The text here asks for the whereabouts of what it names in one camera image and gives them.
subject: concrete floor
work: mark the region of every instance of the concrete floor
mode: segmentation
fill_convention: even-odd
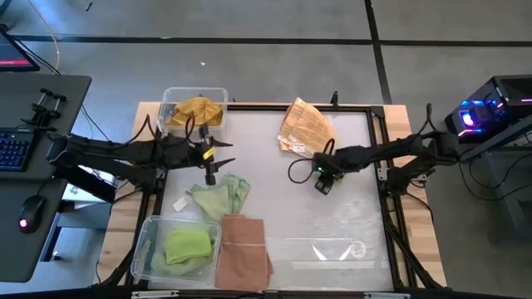
[[[371,38],[363,0],[106,0],[89,12],[85,0],[34,2],[57,34],[70,36]],[[383,40],[532,41],[527,0],[372,0],[372,7]],[[12,34],[47,35],[23,0],[0,21]],[[52,43],[27,44],[55,61]],[[130,136],[140,100],[159,100],[169,86],[223,86],[238,101],[325,102],[335,90],[342,103],[383,101],[372,46],[62,42],[61,49],[63,73],[93,78],[85,105],[113,140]],[[532,47],[382,47],[392,102],[407,106],[413,129],[427,102],[442,120],[491,76],[532,73],[531,57]],[[82,118],[74,131],[90,134]],[[449,286],[532,297],[532,246],[489,244],[502,212],[469,196],[458,174],[439,168],[427,187]],[[0,292],[90,285],[101,240],[64,230],[57,250],[66,261],[40,263],[29,283],[0,283]]]

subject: blue light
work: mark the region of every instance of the blue light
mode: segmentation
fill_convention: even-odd
[[[471,119],[471,115],[469,115],[469,113],[464,113],[462,115],[462,120],[466,125],[475,125],[475,122]]]

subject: plastic container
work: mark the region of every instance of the plastic container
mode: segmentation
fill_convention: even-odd
[[[211,240],[214,240],[213,252],[211,253],[212,262],[205,267],[187,272],[181,276],[176,276],[167,271],[154,271],[151,268],[151,258],[154,253],[164,252],[166,236],[168,233],[180,228],[199,228],[209,233]],[[212,284],[218,265],[221,236],[222,228],[217,223],[149,216],[142,224],[133,262],[131,263],[131,274],[135,278],[152,282],[170,282],[197,286]]]
[[[165,91],[163,102],[159,109],[158,126],[163,135],[172,134],[174,136],[185,137],[185,127],[179,125],[166,125],[168,120],[174,115],[175,105],[187,101],[193,97],[203,96],[209,100],[222,105],[222,121],[220,125],[210,125],[209,132],[217,140],[222,136],[221,131],[225,127],[225,118],[227,115],[228,93],[224,88],[219,87],[171,87]],[[193,141],[199,141],[199,126],[196,125],[190,138]]]

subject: brown towel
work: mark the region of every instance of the brown towel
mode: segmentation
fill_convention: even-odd
[[[244,215],[222,218],[222,244],[215,286],[256,292],[268,289],[273,266],[266,252],[264,222]]]

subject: light green cloth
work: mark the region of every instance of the light green cloth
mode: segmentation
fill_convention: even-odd
[[[202,229],[176,229],[166,236],[166,263],[175,264],[191,257],[207,257],[212,253],[209,233]]]
[[[191,257],[184,262],[169,265],[162,252],[156,252],[151,258],[151,270],[171,272],[173,275],[184,275],[188,272],[208,266],[212,262],[212,256]]]
[[[240,212],[250,189],[244,179],[226,174],[218,186],[206,189],[194,185],[190,192],[205,214],[219,223],[225,214]]]

